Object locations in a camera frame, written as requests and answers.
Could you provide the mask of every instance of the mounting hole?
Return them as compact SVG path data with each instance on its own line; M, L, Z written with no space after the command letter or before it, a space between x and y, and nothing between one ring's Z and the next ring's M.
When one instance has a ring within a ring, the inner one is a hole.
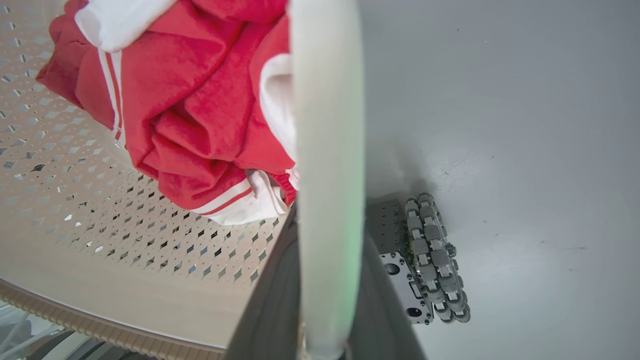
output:
M389 275L395 275L400 272L400 266L397 266L396 264L385 264L385 268L387 269Z
M422 316L422 310L417 309L415 307L410 307L406 310L406 314L409 315L412 318L417 318Z

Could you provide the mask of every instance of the perforated panel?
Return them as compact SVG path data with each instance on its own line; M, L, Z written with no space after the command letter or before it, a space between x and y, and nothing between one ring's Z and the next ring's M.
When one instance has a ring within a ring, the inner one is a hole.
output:
M283 219L219 226L129 167L109 130L35 81L53 52L43 9L0 6L1 276L97 316L223 346Z

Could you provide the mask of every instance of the gray floor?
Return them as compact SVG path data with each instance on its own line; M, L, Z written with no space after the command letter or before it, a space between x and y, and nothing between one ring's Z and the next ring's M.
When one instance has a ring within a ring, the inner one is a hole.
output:
M640 3L361 2L368 195L426 182L473 311L429 358L640 359Z

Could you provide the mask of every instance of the white stripe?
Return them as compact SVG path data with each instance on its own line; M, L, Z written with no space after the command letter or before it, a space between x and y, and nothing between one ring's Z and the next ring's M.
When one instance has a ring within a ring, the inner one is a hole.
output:
M120 128L120 143L124 146L127 143L127 139L124 132L124 102L122 102L122 52L111 53L111 61L113 62L113 72L116 75L116 82L118 83L118 96L120 98L120 115L122 116L122 127Z
M204 206L200 206L197 209L192 209L193 212L195 213L208 213L216 208L219 208L220 206L226 204L229 200L233 199L234 197L242 194L243 192L249 190L251 188L251 184L249 183L249 181L247 179L242 180L241 182L235 184L234 186L230 187L227 191L223 192L220 196L218 196L217 198L213 199L212 201L210 201L208 204L204 205Z
M107 83L107 89L109 89L109 98L111 99L111 107L113 108L113 130L111 133L115 138L118 131L118 123L120 117L118 116L118 107L116 106L116 92L113 82L111 80L111 73L109 72L109 65L107 64L107 55L104 51L98 49L98 57L100 58L100 66L102 67L102 74L104 75L104 81Z

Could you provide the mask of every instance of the ribbed edge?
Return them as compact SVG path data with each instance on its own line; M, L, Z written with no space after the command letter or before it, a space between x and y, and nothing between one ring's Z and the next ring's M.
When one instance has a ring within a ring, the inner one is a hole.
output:
M223 360L224 350L133 329L82 313L0 280L0 299L101 341L166 360Z

